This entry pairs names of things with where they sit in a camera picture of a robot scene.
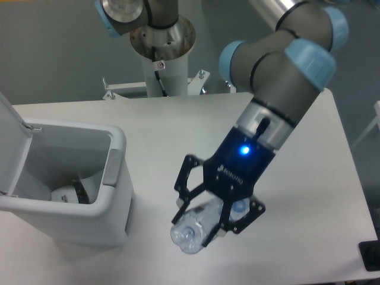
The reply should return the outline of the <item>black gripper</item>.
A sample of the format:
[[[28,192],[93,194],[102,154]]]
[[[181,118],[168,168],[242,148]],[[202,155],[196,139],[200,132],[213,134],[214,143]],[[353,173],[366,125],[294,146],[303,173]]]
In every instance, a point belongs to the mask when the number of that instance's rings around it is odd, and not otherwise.
[[[254,185],[274,158],[274,151],[233,127],[216,152],[207,160],[187,154],[174,185],[179,198],[178,212],[172,219],[177,223],[190,202],[204,191],[216,195],[212,212],[207,214],[211,223],[204,226],[205,237],[201,242],[207,247],[217,236],[232,231],[239,234],[260,217],[265,205],[253,194]],[[203,182],[193,190],[188,189],[191,170],[203,167]]]

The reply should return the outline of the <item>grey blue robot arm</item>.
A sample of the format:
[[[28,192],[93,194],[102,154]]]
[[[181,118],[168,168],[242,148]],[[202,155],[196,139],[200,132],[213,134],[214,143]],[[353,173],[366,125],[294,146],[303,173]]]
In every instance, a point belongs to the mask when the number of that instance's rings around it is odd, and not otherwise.
[[[228,44],[218,64],[224,80],[254,96],[216,152],[207,160],[187,155],[175,182],[179,210],[170,235],[187,254],[227,232],[240,233],[264,212],[254,186],[335,73],[332,52],[349,35],[336,8],[308,1],[255,5],[272,22],[273,34]],[[129,34],[148,61],[150,97],[186,94],[186,78],[165,74],[169,62],[186,55],[195,41],[177,1],[96,1],[95,7],[107,32]]]

